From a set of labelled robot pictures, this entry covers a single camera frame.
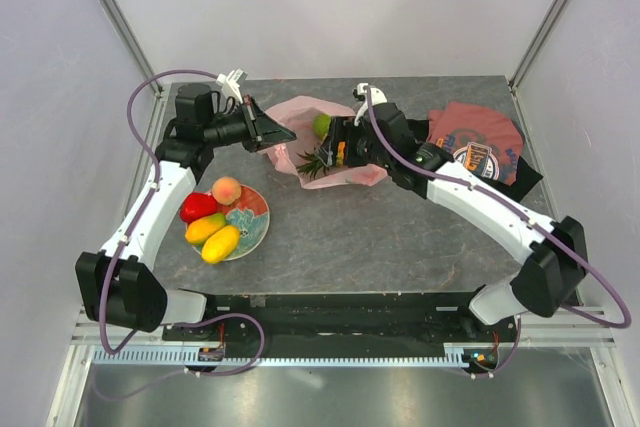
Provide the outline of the green apple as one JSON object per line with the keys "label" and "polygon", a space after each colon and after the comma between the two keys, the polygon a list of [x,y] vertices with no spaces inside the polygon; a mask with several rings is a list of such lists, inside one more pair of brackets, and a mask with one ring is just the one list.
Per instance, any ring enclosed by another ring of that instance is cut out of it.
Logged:
{"label": "green apple", "polygon": [[325,113],[318,114],[314,118],[312,122],[312,130],[318,139],[323,140],[327,136],[329,132],[331,120],[332,120],[332,117]]}

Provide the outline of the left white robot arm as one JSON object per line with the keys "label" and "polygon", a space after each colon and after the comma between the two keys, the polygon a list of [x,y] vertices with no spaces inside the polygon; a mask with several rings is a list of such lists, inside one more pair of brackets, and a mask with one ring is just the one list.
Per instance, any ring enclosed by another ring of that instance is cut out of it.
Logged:
{"label": "left white robot arm", "polygon": [[186,84],[175,98],[175,116],[152,152],[150,176],[112,237],[96,253],[82,253],[75,265],[86,315],[101,329],[117,326],[152,332],[184,323],[198,340],[219,329],[219,316],[205,295],[167,290],[153,274],[159,247],[179,208],[220,147],[240,144],[258,152],[295,140],[296,135],[244,96],[229,112],[215,103],[229,96],[202,83]]}

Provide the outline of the peach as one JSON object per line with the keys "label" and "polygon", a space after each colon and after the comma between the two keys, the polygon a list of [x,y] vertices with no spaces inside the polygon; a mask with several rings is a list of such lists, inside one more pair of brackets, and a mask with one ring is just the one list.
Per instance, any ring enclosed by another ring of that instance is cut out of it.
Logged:
{"label": "peach", "polygon": [[242,186],[232,177],[221,177],[214,182],[210,193],[218,204],[229,206],[241,197]]}

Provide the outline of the red apple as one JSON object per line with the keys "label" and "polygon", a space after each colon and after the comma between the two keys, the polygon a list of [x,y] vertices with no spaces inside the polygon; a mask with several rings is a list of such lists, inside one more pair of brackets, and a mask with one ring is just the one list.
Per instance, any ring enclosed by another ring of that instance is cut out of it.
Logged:
{"label": "red apple", "polygon": [[207,193],[193,192],[184,200],[180,212],[180,219],[190,224],[200,218],[215,214],[218,211],[218,202]]}

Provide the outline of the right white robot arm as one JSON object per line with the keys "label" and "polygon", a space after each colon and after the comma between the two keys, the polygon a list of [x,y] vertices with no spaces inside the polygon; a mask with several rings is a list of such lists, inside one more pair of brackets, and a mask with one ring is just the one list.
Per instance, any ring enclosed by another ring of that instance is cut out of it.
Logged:
{"label": "right white robot arm", "polygon": [[586,255],[582,225],[524,208],[427,142],[425,128],[395,104],[378,104],[371,113],[332,118],[315,155],[326,168],[383,168],[397,186],[457,213],[520,263],[514,276],[479,289],[458,315],[465,338],[481,340],[524,312],[553,316],[586,275],[577,261]]}

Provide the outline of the pineapple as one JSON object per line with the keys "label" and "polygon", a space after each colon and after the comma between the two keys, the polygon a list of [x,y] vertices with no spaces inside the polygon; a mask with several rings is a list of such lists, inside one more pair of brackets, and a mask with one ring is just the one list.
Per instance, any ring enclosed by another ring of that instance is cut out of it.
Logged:
{"label": "pineapple", "polygon": [[343,168],[342,164],[332,166],[325,165],[315,151],[304,151],[303,153],[297,153],[297,156],[302,163],[296,166],[296,172],[302,176],[306,176],[310,180],[315,180],[319,173],[326,176],[338,168]]}

